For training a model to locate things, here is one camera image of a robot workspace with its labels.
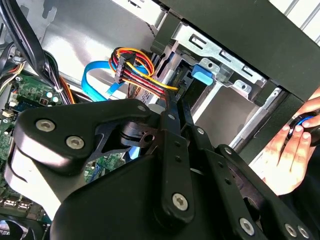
cable connector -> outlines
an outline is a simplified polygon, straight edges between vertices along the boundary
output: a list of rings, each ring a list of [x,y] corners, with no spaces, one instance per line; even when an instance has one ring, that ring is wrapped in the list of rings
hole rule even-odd
[[[119,56],[119,63],[115,70],[115,77],[114,81],[116,83],[122,83],[123,81],[121,78],[123,77],[124,71],[125,71],[125,64],[126,62],[131,63],[132,65],[135,64],[136,60],[136,53],[123,53]]]

blue object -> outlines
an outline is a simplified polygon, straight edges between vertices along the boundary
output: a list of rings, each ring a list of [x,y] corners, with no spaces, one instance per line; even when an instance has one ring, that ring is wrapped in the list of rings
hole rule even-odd
[[[109,99],[109,97],[115,93],[118,88],[120,88],[124,82],[122,83],[114,83],[107,91],[106,91],[106,97],[103,96],[101,93],[99,93],[95,88],[93,88],[87,80],[87,73],[90,70],[93,69],[110,69],[109,62],[108,61],[93,61],[90,62],[87,66],[85,66],[84,73],[82,76],[82,81],[81,81],[81,87],[82,90],[92,99],[94,102],[100,102],[100,101],[106,101]],[[147,74],[148,71],[144,67],[137,67],[137,69],[144,73]]]
[[[300,120],[296,125],[301,125],[304,121],[308,120],[308,119],[312,119],[314,116],[307,116],[306,118]]]
[[[139,154],[140,154],[140,147],[137,147],[137,146],[133,146],[130,148],[129,150],[129,157],[134,160],[136,159],[137,157],[139,157]]]
[[[212,72],[209,72],[208,70],[204,69],[203,67],[197,64],[193,67],[191,75],[192,77],[198,79],[200,82],[203,82],[207,86],[211,85],[214,82],[212,78]]]

orange wire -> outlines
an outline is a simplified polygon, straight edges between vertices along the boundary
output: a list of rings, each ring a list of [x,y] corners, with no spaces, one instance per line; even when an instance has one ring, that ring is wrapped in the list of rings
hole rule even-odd
[[[74,100],[74,97],[72,96],[70,87],[67,85],[65,79],[62,76],[60,76],[60,81],[64,85],[64,88],[66,89],[66,93],[68,94],[69,98],[71,99],[72,104],[75,104],[76,102]]]
[[[115,73],[116,70],[114,69],[114,66],[111,63],[111,57],[109,58],[108,62],[109,62],[110,69]]]
[[[17,65],[14,69],[11,69],[10,71],[8,71],[8,73],[13,73],[15,71],[17,71],[19,68],[19,65]]]
[[[146,88],[146,87],[144,87],[144,86],[142,86],[142,85],[140,85],[140,84],[138,84],[138,83],[135,83],[135,82],[133,82],[133,81],[130,81],[129,79],[126,79],[126,78],[122,78],[122,80],[125,81],[125,82],[127,82],[127,83],[130,83],[130,84],[132,84],[132,85],[135,85],[135,86],[137,86],[137,87],[139,87],[139,88],[142,88],[142,89],[146,90],[147,92],[155,95],[158,99],[160,98],[160,95],[156,94],[155,92],[151,91],[150,89],[148,89],[148,88]]]
[[[149,77],[151,77],[154,73],[155,73],[155,66],[153,65],[152,61],[150,60],[150,58],[145,55],[142,51],[136,49],[136,48],[132,48],[132,47],[122,47],[122,48],[119,48],[117,51],[116,51],[116,55],[119,57],[120,56],[120,51],[132,51],[132,52],[136,52],[136,53],[139,53],[141,54],[142,56],[144,56],[144,60],[148,61],[150,66],[151,66],[151,72],[148,71],[149,73]]]

wire bundle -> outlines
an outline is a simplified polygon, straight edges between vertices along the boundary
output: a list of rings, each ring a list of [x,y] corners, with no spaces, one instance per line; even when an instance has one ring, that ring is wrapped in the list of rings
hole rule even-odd
[[[15,46],[28,64],[47,85],[59,93],[64,104],[73,104],[70,89],[59,76],[56,60],[49,52],[42,49],[16,0],[0,0],[0,14]]]
[[[121,80],[142,88],[158,98],[164,94],[164,89],[170,89],[174,91],[178,90],[177,87],[168,86],[153,79],[152,76],[155,73],[155,67],[153,63],[142,51],[135,48],[118,47],[113,51],[111,57],[109,58],[109,65],[113,72],[116,72],[120,55],[125,53],[135,53],[135,64],[143,66],[148,74],[144,74],[143,72],[139,71],[130,62],[126,62]]]
[[[5,81],[2,83],[2,85],[1,85],[1,87],[0,87],[0,95],[3,93],[3,91],[4,91],[5,88],[6,88],[6,86],[7,86],[9,83],[11,83],[11,82],[16,78],[16,76],[18,76],[18,75],[22,72],[22,70],[24,69],[24,67],[25,67],[25,63],[21,63],[21,64],[19,64],[15,69],[9,71],[12,75],[11,75],[7,80],[5,80]]]

hand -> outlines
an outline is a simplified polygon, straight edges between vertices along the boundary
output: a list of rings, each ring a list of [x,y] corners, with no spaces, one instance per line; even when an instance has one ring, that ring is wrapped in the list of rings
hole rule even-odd
[[[262,155],[266,162],[263,181],[278,196],[292,192],[301,184],[314,150],[310,148],[310,133],[297,126],[282,152],[289,130],[290,127],[285,125],[265,147]]]
[[[309,113],[320,109],[320,87],[312,94],[305,104],[298,110],[295,116]],[[310,118],[302,123],[304,128],[311,128],[320,125],[320,115]]]

